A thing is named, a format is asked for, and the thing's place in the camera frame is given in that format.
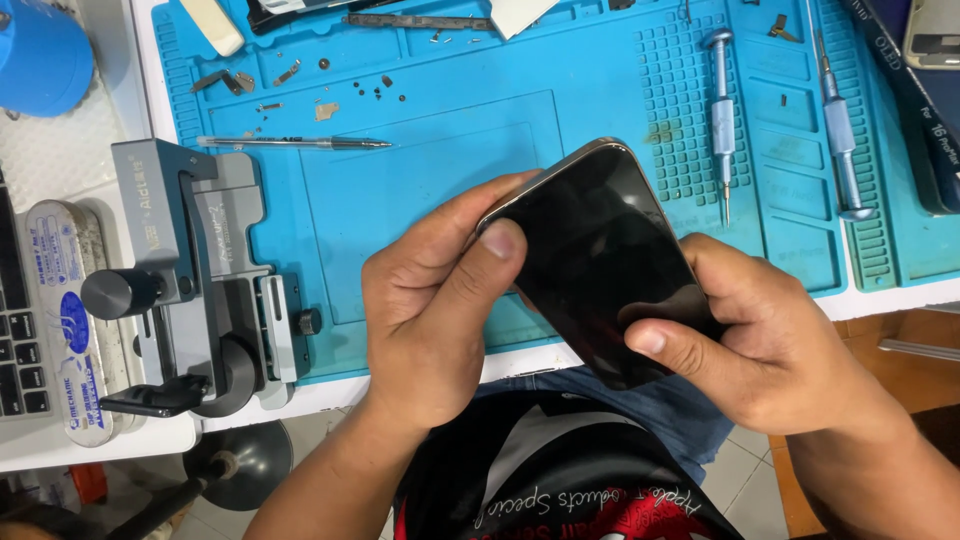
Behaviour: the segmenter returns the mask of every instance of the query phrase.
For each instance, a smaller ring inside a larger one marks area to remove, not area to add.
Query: fingernail
[[[480,243],[499,258],[510,258],[516,248],[510,228],[499,220],[480,234]]]
[[[666,336],[660,331],[648,329],[634,337],[630,348],[642,355],[655,355],[666,345]]]

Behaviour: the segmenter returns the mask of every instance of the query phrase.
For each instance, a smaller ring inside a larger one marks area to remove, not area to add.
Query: keyboard key
[[[5,416],[23,414],[20,391],[16,388],[16,368],[13,364],[0,365],[0,406]]]
[[[36,329],[34,329],[34,316],[29,312],[11,314],[10,334],[13,336],[13,341],[35,339]]]
[[[23,395],[23,403],[27,412],[46,412],[50,410],[46,392],[27,392]]]
[[[40,363],[40,352],[36,343],[17,343],[13,346],[13,355],[16,356],[16,363],[20,365]]]
[[[26,309],[27,283],[23,279],[20,250],[16,247],[16,216],[10,204],[10,193],[0,186],[0,283],[3,284],[7,309]]]
[[[20,370],[20,389],[36,390],[43,387],[43,368],[29,367]]]

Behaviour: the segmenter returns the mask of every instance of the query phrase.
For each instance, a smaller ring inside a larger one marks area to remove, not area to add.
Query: jeans
[[[707,476],[702,465],[713,461],[733,429],[733,422],[679,375],[621,392],[604,386],[587,366],[579,366],[487,382],[477,388],[475,397],[512,390],[568,392],[615,407],[652,431],[698,485]]]

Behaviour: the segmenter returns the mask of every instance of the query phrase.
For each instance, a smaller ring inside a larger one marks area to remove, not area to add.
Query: black shirt
[[[559,392],[474,400],[397,490],[396,540],[742,540],[649,430]]]

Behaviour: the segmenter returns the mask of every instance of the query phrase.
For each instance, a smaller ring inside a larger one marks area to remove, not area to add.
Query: laptop keyboard
[[[36,315],[29,310],[16,215],[0,173],[0,422],[47,415],[50,378],[41,364]]]

